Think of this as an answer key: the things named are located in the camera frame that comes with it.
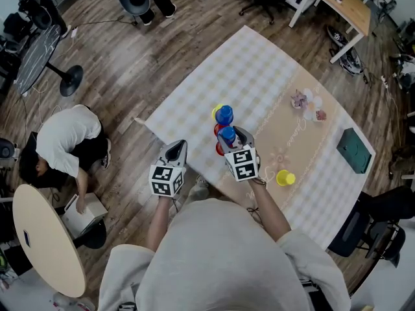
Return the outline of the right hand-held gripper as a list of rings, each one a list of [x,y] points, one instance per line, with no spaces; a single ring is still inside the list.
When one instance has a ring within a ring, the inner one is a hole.
[[[217,135],[221,154],[226,160],[228,170],[236,181],[246,181],[259,176],[259,157],[254,137],[242,127],[233,127],[236,138],[235,145],[227,142],[222,135]]]

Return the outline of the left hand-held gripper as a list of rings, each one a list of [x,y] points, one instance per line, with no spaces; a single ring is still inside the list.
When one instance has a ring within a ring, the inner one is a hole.
[[[175,196],[184,184],[187,159],[187,141],[179,140],[166,144],[158,155],[157,163],[151,165],[148,175],[150,191],[156,196]]]

